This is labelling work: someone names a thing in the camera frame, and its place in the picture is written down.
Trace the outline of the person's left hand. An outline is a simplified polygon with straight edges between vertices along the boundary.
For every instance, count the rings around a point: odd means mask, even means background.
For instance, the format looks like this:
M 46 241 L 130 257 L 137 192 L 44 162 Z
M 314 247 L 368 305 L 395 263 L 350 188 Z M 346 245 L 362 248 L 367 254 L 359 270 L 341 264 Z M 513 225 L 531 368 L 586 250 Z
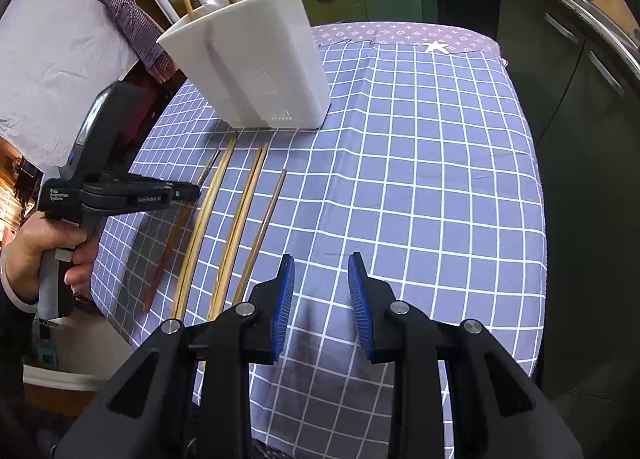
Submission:
M 2 250 L 2 286 L 8 298 L 23 311 L 30 311 L 39 294 L 43 253 L 56 248 L 74 250 L 64 283 L 73 293 L 91 297 L 91 276 L 103 226 L 101 222 L 89 234 L 81 227 L 48 220 L 42 212 L 36 212 Z

